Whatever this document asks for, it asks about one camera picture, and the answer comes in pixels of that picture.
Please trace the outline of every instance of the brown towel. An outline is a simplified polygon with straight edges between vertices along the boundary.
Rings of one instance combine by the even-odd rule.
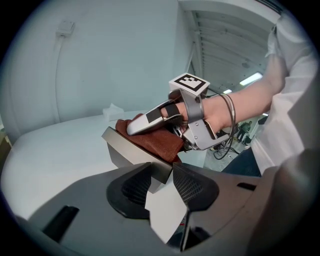
[[[143,135],[129,136],[127,126],[132,120],[118,120],[115,129],[134,144],[146,151],[162,158],[168,163],[181,162],[177,154],[184,145],[184,141],[165,128],[161,128]]]

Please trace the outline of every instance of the hand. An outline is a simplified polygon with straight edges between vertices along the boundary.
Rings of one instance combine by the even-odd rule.
[[[214,133],[219,132],[222,128],[231,126],[231,117],[227,104],[220,96],[213,98],[205,98],[202,100],[204,109],[204,120],[207,121]],[[183,120],[188,120],[187,109],[185,103],[180,102],[176,104]],[[164,118],[168,117],[165,108],[161,109],[161,114]]]

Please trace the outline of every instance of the metal clamp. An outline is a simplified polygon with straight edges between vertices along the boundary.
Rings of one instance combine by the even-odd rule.
[[[227,134],[217,138],[210,125],[204,121],[202,98],[205,97],[209,82],[185,73],[169,84],[174,89],[169,93],[169,99],[131,122],[127,127],[130,136],[154,131],[170,124],[173,132],[184,140],[185,150],[206,150],[229,138]],[[184,132],[180,129],[183,116],[176,106],[178,102],[184,102],[188,116],[188,127]],[[162,108],[167,110],[167,118],[162,117]]]

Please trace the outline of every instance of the wall outlet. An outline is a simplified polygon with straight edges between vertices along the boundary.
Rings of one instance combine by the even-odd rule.
[[[60,22],[55,34],[57,37],[60,37],[60,36],[69,37],[74,31],[74,28],[75,28],[75,23],[73,21],[64,19]]]

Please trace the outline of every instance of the ceiling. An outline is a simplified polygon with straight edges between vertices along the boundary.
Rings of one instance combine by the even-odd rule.
[[[264,73],[272,23],[261,28],[257,19],[249,22],[241,15],[213,11],[192,11],[192,17],[199,33],[202,77],[211,83],[211,89],[239,91],[244,88],[239,82],[256,72]]]

